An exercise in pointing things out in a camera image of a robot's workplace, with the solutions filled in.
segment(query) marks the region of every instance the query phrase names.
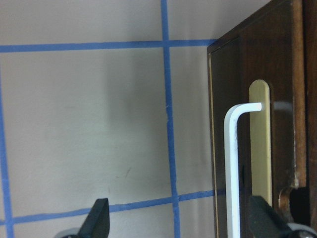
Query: cabinet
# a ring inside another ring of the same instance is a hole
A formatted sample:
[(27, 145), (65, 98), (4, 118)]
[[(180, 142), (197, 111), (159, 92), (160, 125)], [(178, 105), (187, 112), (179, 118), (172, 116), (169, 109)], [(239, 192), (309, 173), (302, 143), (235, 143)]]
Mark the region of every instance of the cabinet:
[[(317, 1), (272, 0), (208, 47), (216, 237), (226, 237), (223, 121), (249, 101), (257, 79), (270, 87), (272, 205), (317, 229)], [(241, 237), (252, 194), (249, 116), (238, 122)]]

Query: black object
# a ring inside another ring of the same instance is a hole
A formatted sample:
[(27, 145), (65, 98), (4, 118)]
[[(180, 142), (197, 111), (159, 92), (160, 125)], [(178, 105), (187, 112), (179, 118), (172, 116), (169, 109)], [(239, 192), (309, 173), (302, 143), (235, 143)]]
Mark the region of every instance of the black object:
[(317, 238), (309, 231), (291, 230), (261, 196), (249, 199), (249, 227), (255, 238)]
[(109, 202), (97, 199), (77, 235), (63, 238), (107, 238), (110, 231)]

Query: brown wooden door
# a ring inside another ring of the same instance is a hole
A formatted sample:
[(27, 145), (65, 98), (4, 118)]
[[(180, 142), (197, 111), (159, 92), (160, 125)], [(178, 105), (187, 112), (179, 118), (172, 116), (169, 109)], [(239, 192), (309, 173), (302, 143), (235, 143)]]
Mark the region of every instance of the brown wooden door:
[[(217, 237), (226, 237), (224, 116), (249, 101), (257, 79), (270, 87), (273, 207), (293, 221), (291, 191), (307, 185), (302, 1), (271, 1), (210, 46), (208, 59)], [(245, 212), (252, 194), (249, 130), (244, 115), (238, 124), (241, 237), (252, 237)]]

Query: blue grid line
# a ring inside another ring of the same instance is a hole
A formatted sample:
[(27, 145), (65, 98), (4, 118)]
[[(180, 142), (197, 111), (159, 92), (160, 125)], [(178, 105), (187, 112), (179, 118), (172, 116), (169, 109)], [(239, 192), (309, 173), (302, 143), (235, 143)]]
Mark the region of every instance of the blue grid line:
[(2, 180), (6, 234), (8, 238), (14, 238), (8, 164), (6, 159), (3, 109), (2, 109), (1, 71), (0, 71), (0, 166), (1, 166), (1, 180)]
[[(181, 201), (187, 201), (187, 200), (193, 200), (193, 199), (199, 199), (199, 198), (205, 198), (205, 197), (212, 197), (212, 196), (214, 196), (213, 190), (200, 191), (200, 192), (193, 192), (193, 193), (180, 195), (178, 200), (181, 202)], [(172, 197), (166, 197), (166, 198), (153, 199), (153, 200), (147, 200), (147, 201), (141, 201), (141, 202), (132, 202), (132, 203), (127, 203), (127, 204), (110, 205), (109, 211), (111, 213), (112, 212), (122, 212), (122, 211), (133, 210), (133, 209), (160, 206), (160, 205), (165, 205), (165, 204), (170, 204), (170, 203), (172, 203)], [(84, 209), (79, 209), (79, 210), (70, 211), (70, 212), (47, 213), (47, 214), (35, 214), (35, 215), (21, 216), (21, 217), (13, 218), (13, 223), (19, 224), (19, 223), (37, 222), (37, 221), (57, 219), (57, 218), (74, 217), (74, 216), (86, 215), (89, 213), (89, 211), (90, 211), (90, 208), (84, 208)], [(1, 225), (5, 225), (5, 222), (0, 221), (0, 226)]]
[(180, 215), (179, 200), (177, 192), (176, 160), (174, 148), (174, 123), (173, 123), (173, 106), (172, 106), (172, 84), (170, 73), (170, 50), (168, 36), (168, 12), (167, 0), (161, 0), (161, 19), (162, 19), (162, 36), (163, 36), (163, 55), (164, 55), (164, 76), (165, 76), (165, 100), (167, 113), (167, 140), (168, 140), (168, 160), (169, 174), (172, 192), (172, 205), (174, 213), (174, 238), (180, 238)]
[(209, 46), (215, 40), (174, 40), (174, 41), (131, 41), (131, 42), (92, 42), (35, 45), (0, 45), (0, 53), (45, 52), (45, 51), (80, 51), (105, 49), (135, 49), (161, 47)]

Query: curved white handle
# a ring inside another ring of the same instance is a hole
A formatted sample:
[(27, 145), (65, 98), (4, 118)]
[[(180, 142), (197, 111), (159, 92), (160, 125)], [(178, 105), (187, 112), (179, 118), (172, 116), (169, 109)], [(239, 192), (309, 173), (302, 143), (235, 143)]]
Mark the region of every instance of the curved white handle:
[(224, 156), (228, 238), (240, 238), (237, 122), (243, 113), (258, 112), (261, 110), (261, 103), (238, 104), (230, 108), (224, 118)]

